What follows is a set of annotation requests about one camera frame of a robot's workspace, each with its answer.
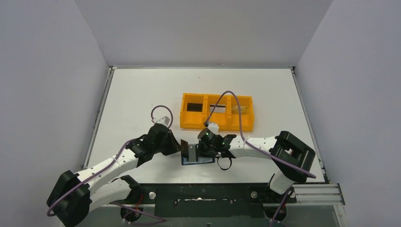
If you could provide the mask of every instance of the small white object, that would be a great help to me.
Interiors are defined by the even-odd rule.
[[[209,122],[208,129],[214,134],[218,133],[218,125],[214,122]]]
[[[153,123],[158,123],[158,124],[162,124],[162,125],[164,125],[165,127],[168,127],[168,124],[170,123],[170,118],[168,118],[167,116],[164,116],[164,117],[162,117],[162,118],[160,118],[160,119],[155,119],[155,118],[153,118],[152,119],[152,122]]]

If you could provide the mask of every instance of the white wall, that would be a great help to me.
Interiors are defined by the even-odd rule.
[[[332,0],[75,0],[110,65],[298,63]]]
[[[399,226],[401,1],[334,0],[296,67],[351,227]]]
[[[0,3],[1,226],[55,226],[46,200],[83,163],[107,64],[73,0]]]

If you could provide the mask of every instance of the white table surface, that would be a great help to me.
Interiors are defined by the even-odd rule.
[[[173,111],[171,129],[178,142],[197,143],[199,130],[180,128],[183,93],[221,94],[226,90],[252,96],[255,121],[253,132],[246,135],[270,137],[289,131],[314,148],[290,69],[116,69],[88,166],[116,154],[127,140],[147,133],[153,125],[150,111],[156,105]],[[154,115],[169,114],[160,108]],[[227,159],[219,162],[222,166],[229,163]],[[182,166],[181,155],[176,153],[157,154],[124,175],[139,183],[264,183],[277,171],[273,161],[252,157],[233,159],[227,171],[221,171],[217,163]],[[307,182],[324,182],[317,156],[311,173],[317,178]]]

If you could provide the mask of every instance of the small box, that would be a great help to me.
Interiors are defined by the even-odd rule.
[[[204,129],[211,110],[220,95],[184,93],[180,112],[180,127],[184,129]],[[253,129],[253,103],[250,96],[237,96],[240,102],[242,130]],[[239,131],[238,105],[233,96],[223,96],[217,105],[211,122],[218,124],[222,131]]]

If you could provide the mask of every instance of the black slot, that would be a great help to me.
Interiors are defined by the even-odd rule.
[[[188,103],[187,104],[187,111],[192,111],[192,112],[202,112],[202,103]]]

